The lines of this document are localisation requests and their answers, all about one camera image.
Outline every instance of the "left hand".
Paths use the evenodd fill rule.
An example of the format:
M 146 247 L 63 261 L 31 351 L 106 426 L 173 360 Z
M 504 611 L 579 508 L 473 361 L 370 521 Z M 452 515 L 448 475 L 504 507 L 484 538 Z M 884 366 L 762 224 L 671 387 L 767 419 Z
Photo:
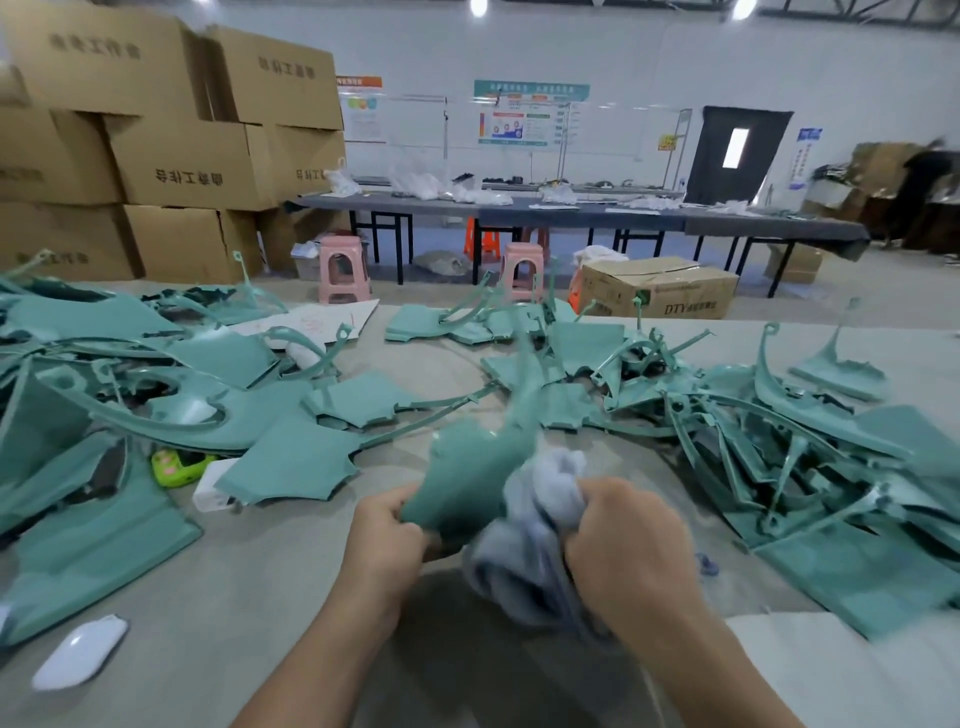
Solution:
M 415 523 L 399 521 L 400 508 L 419 486 L 412 483 L 357 503 L 344 561 L 330 593 L 386 620 L 391 630 L 403 598 L 420 575 L 427 548 L 435 543 Z

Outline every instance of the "yellow sign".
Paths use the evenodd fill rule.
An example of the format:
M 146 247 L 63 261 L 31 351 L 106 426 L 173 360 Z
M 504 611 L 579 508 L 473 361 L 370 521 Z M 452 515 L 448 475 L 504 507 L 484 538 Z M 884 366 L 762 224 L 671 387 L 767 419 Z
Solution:
M 677 135 L 674 133 L 665 133 L 660 135 L 660 141 L 657 142 L 658 152 L 675 152 L 677 150 Z

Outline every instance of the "right hand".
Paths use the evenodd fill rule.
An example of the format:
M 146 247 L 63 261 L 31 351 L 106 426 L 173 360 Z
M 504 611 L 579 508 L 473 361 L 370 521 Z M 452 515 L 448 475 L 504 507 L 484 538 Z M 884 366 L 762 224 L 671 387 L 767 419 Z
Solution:
M 660 496 L 622 478 L 578 483 L 587 511 L 564 544 L 577 592 L 641 661 L 669 659 L 678 631 L 712 619 L 686 525 Z

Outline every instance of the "poster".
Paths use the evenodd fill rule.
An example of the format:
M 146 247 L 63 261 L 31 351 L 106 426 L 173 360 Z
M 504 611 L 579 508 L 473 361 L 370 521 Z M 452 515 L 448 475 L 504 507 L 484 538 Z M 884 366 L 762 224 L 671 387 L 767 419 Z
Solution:
M 660 141 L 657 142 L 658 152 L 676 152 L 677 135 L 674 133 L 665 133 L 660 135 Z
M 807 160 L 810 157 L 810 150 L 813 145 L 820 140 L 820 134 L 824 132 L 823 128 L 804 127 L 797 134 L 797 150 L 793 154 L 793 161 L 790 162 L 790 189 L 803 189 L 806 187 Z
M 340 111 L 344 115 L 344 139 L 376 144 L 387 142 L 383 133 L 380 76 L 337 76 Z
M 494 99 L 496 105 L 480 111 L 480 144 L 524 147 L 559 146 L 567 128 L 567 143 L 576 142 L 580 129 L 578 102 L 590 95 L 589 84 L 548 84 L 533 81 L 473 82 L 473 97 Z

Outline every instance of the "black door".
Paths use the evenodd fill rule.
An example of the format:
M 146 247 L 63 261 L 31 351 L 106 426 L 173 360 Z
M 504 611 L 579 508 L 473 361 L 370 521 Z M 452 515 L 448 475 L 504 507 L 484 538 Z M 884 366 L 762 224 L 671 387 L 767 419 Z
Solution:
M 763 184 L 793 111 L 704 107 L 704 128 L 686 201 L 752 200 Z

